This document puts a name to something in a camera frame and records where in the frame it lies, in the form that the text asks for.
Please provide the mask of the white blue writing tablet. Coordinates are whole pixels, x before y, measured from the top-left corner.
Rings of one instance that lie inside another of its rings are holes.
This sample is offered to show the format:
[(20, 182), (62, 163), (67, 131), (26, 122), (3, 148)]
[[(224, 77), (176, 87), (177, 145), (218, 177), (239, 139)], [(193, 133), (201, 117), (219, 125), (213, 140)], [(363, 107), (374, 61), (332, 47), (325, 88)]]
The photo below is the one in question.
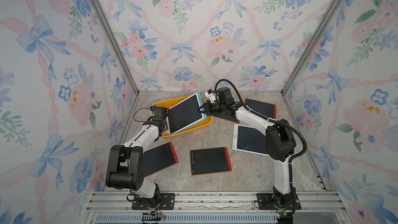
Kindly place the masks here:
[(265, 135), (247, 125), (234, 125), (232, 149), (253, 155), (269, 157), (266, 151)]
[(207, 116), (200, 108), (203, 104), (200, 93), (196, 92), (169, 108), (166, 119), (169, 128), (167, 134), (177, 134), (205, 120)]

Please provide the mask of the red writing tablet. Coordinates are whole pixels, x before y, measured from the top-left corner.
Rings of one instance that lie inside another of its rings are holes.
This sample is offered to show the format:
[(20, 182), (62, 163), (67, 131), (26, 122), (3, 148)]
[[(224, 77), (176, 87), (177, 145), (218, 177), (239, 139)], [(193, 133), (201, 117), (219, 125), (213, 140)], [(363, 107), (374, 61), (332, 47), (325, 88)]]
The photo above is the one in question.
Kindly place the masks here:
[(144, 176), (150, 176), (178, 163), (174, 146), (168, 142), (144, 152)]
[(224, 119), (224, 120), (227, 120), (227, 121), (231, 121), (231, 122), (237, 123), (237, 124), (240, 123), (240, 121), (237, 120), (235, 117), (231, 117), (231, 116), (228, 116), (228, 115), (222, 116), (221, 118)]
[(265, 102), (252, 100), (252, 99), (246, 99), (245, 100), (245, 104), (249, 108), (257, 111), (258, 113), (260, 113), (260, 114), (262, 114), (262, 115), (264, 115), (266, 117), (271, 117), (271, 118), (275, 119), (276, 116), (277, 116), (276, 115), (277, 114), (277, 112), (276, 112), (277, 107), (274, 104), (265, 103)]
[(190, 165), (193, 176), (232, 171), (227, 147), (191, 150)]

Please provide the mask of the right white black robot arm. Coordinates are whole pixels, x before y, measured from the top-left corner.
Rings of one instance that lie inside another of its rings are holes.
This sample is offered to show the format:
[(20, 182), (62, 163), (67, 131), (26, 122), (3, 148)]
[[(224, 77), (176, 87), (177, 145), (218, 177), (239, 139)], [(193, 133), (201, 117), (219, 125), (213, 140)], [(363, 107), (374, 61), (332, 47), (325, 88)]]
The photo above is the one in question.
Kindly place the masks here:
[(273, 159), (275, 171), (272, 202), (279, 209), (294, 209), (296, 196), (291, 157), (294, 155), (296, 141), (288, 121), (277, 121), (241, 101), (235, 101), (228, 87), (208, 90), (205, 96), (207, 101), (198, 109), (200, 113), (245, 122), (265, 136), (265, 150)]

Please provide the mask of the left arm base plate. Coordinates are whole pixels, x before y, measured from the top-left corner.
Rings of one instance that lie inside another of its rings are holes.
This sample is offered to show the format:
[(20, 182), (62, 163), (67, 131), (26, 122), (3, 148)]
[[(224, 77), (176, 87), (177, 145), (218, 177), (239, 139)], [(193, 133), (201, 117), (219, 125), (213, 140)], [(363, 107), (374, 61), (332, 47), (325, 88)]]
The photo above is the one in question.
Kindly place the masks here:
[(153, 198), (134, 197), (132, 202), (132, 210), (173, 210), (175, 205), (174, 193), (159, 193)]

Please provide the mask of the aluminium front rail frame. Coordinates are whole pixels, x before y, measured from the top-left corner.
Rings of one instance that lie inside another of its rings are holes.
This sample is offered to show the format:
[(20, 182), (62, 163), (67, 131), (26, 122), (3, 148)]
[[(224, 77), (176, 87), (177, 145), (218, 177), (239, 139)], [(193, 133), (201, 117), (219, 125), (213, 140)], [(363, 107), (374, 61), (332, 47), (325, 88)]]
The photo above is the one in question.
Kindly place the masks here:
[(338, 193), (299, 191), (301, 209), (261, 210), (254, 191), (177, 191), (157, 211), (134, 210), (123, 191), (94, 193), (82, 224), (351, 224)]

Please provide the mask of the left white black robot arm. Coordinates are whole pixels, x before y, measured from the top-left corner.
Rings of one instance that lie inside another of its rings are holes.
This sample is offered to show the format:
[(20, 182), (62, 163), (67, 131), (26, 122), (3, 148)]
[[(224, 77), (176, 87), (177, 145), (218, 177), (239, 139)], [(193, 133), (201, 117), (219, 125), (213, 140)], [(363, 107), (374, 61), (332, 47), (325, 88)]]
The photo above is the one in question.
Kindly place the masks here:
[(134, 196), (158, 200), (158, 185), (144, 176), (144, 152), (167, 130), (169, 109), (158, 106), (149, 109), (151, 116), (144, 121), (139, 132), (128, 142), (111, 148), (105, 183), (108, 188), (128, 189)]

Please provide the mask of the yellow plastic storage box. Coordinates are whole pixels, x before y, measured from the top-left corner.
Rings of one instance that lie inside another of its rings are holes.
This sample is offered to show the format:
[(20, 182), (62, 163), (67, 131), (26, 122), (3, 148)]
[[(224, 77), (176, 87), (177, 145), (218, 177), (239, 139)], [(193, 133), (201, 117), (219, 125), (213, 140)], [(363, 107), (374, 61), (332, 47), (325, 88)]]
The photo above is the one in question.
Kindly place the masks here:
[[(171, 99), (171, 100), (165, 100), (165, 101), (157, 102), (157, 103), (155, 103), (154, 105), (155, 105), (155, 106), (159, 106), (159, 107), (166, 107), (166, 108), (169, 109), (169, 108), (171, 108), (173, 105), (175, 105), (176, 103), (178, 103), (178, 102), (180, 102), (180, 101), (186, 99), (187, 97), (189, 97), (189, 96), (178, 97), (178, 98)], [(172, 138), (172, 137), (175, 137), (175, 136), (178, 136), (178, 135), (187, 134), (187, 133), (189, 133), (189, 132), (193, 132), (193, 131), (195, 131), (195, 130), (199, 130), (199, 129), (205, 128), (205, 127), (209, 126), (211, 123), (212, 123), (212, 117), (207, 116), (207, 118), (206, 118), (205, 120), (203, 120), (203, 121), (201, 121), (201, 122), (199, 122), (199, 123), (193, 125), (192, 127), (188, 128), (188, 129), (186, 129), (186, 130), (184, 130), (184, 131), (182, 131), (182, 132), (179, 132), (179, 133), (177, 133), (177, 134), (168, 135), (168, 134), (167, 134), (167, 130), (166, 130), (166, 131), (164, 131), (164, 132), (162, 133), (162, 136), (163, 136), (163, 138), (165, 138), (165, 139)]]

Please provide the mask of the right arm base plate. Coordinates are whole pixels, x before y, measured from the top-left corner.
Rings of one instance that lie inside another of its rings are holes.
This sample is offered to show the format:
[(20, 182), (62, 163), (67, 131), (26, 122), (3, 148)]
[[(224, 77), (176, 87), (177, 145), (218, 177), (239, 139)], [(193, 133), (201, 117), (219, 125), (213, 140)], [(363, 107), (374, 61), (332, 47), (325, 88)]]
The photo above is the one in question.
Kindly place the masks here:
[(286, 196), (275, 195), (274, 193), (258, 193), (256, 194), (257, 207), (260, 210), (301, 210), (302, 206), (300, 200), (296, 193), (294, 193), (294, 198), (291, 194)]

